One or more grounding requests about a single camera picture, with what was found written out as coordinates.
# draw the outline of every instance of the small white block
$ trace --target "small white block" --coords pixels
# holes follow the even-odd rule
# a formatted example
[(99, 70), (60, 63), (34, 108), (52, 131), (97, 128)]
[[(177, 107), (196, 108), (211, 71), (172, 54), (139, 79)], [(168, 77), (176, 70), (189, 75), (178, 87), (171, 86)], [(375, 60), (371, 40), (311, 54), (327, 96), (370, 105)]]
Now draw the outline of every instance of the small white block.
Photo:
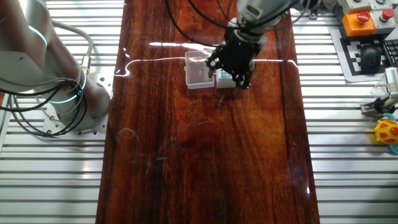
[(235, 88), (236, 83), (232, 80), (232, 76), (222, 69), (216, 71), (217, 88)]

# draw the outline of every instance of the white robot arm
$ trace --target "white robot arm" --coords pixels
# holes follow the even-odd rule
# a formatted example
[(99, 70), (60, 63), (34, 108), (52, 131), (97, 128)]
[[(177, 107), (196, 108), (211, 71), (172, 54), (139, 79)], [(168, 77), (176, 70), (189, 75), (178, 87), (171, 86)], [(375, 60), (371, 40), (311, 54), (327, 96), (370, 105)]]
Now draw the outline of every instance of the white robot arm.
[(41, 92), (68, 80), (80, 84), (79, 88), (63, 86), (50, 100), (65, 126), (73, 122), (77, 111), (84, 116), (77, 130), (90, 129), (108, 113), (108, 92), (89, 78), (89, 65), (79, 65), (59, 39), (43, 0), (0, 1), (0, 68), (2, 91)]

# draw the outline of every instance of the white cable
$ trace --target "white cable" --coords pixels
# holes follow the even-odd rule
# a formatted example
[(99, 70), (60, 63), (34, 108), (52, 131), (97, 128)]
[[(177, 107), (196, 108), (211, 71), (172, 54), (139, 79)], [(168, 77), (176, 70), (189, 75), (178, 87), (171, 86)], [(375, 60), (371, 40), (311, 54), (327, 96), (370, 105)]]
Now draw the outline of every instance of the white cable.
[(85, 56), (91, 55), (91, 52), (93, 51), (93, 47), (94, 47), (94, 42), (93, 42), (93, 39), (86, 32), (82, 31), (81, 29), (77, 29), (76, 27), (66, 25), (66, 24), (63, 24), (63, 23), (55, 21), (55, 20), (52, 20), (52, 24), (56, 27), (66, 29), (66, 30), (69, 30), (76, 34), (82, 35), (88, 41), (88, 49), (87, 49), (87, 53)]

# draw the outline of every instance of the glossy surface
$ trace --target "glossy surface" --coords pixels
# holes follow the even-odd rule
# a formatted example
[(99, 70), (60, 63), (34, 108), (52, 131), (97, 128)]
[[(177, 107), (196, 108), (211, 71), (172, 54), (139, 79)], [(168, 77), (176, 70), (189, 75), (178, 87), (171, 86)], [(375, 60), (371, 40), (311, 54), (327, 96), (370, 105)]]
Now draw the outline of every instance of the glossy surface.
[[(170, 6), (190, 36), (222, 41), (186, 1)], [(126, 1), (97, 223), (319, 223), (292, 29), (267, 37), (249, 91), (188, 91), (183, 56), (201, 46), (162, 1)]]

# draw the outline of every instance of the clear plastic box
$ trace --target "clear plastic box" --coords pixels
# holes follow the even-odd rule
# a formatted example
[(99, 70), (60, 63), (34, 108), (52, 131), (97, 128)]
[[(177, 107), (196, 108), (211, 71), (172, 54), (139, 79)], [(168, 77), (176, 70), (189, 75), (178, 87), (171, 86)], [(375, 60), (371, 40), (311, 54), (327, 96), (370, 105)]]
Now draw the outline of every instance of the clear plastic box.
[(211, 55), (211, 50), (185, 53), (185, 82), (190, 90), (214, 87), (214, 78), (208, 77), (209, 68), (205, 60)]

